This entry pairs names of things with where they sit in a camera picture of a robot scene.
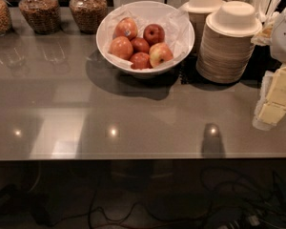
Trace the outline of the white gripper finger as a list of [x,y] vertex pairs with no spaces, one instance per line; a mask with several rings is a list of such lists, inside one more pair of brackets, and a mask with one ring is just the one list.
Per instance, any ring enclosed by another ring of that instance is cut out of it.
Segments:
[[266,71],[264,76],[262,77],[261,87],[259,92],[259,100],[256,103],[254,117],[252,120],[253,126],[261,131],[270,131],[272,126],[270,124],[264,123],[262,120],[258,118],[258,115],[261,113],[261,109],[263,104],[266,102],[266,95],[269,92],[272,80],[273,80],[273,73],[270,71]]

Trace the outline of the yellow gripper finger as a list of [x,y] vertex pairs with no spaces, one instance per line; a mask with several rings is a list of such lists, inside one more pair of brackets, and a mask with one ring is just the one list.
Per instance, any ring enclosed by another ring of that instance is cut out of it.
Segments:
[[286,115],[286,64],[282,64],[270,77],[257,119],[275,126]]

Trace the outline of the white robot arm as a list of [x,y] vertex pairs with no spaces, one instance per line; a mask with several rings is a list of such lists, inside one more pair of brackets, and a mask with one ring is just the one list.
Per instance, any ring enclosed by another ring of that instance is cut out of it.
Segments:
[[273,25],[270,54],[282,65],[274,73],[267,71],[262,78],[253,118],[253,126],[262,131],[271,130],[286,115],[286,7]]

